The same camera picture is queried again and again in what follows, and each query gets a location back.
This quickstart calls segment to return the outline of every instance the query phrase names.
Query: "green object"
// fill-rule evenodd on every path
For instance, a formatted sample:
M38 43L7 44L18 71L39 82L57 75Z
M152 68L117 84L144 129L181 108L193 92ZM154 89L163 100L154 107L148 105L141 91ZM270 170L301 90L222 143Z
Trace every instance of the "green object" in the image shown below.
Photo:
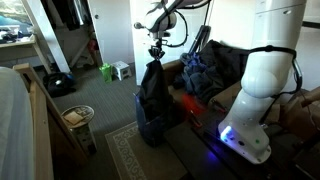
M103 64L100 68L104 82L109 83L112 81L112 66L108 63Z

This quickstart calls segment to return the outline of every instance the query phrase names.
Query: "wooden frame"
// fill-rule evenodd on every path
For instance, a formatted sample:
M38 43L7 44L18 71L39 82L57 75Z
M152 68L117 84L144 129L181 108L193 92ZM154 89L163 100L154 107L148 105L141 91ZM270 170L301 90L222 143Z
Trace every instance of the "wooden frame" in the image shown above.
M88 159L70 133L41 80L29 64L13 69L20 73L27 90L33 117L34 162L36 180L53 180L53 162L56 157L68 158L74 166L84 165Z

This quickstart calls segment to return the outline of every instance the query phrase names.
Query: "black bag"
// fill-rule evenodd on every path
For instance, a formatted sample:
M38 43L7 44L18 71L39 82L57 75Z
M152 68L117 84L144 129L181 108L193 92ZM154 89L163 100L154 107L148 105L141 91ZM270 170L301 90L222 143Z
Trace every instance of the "black bag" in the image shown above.
M53 73L43 78L43 85L47 89L51 97L59 97L75 92L72 88L75 80L72 75L67 73Z
M177 122L160 61L154 60L147 67L140 91L135 96L136 118L142 138L155 147L163 142L163 133Z

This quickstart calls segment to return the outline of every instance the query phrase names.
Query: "door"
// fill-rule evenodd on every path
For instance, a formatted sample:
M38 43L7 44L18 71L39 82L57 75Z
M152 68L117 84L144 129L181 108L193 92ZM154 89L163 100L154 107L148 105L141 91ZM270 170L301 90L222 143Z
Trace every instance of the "door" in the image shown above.
M134 62L129 0L88 0L103 63Z

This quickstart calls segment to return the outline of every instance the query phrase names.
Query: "bed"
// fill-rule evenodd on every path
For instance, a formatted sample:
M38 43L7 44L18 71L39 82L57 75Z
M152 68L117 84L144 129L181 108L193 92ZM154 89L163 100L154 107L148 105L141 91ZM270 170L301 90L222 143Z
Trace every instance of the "bed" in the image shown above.
M0 179L53 180L53 161L59 155L75 165L86 163L29 64L0 67L0 109Z

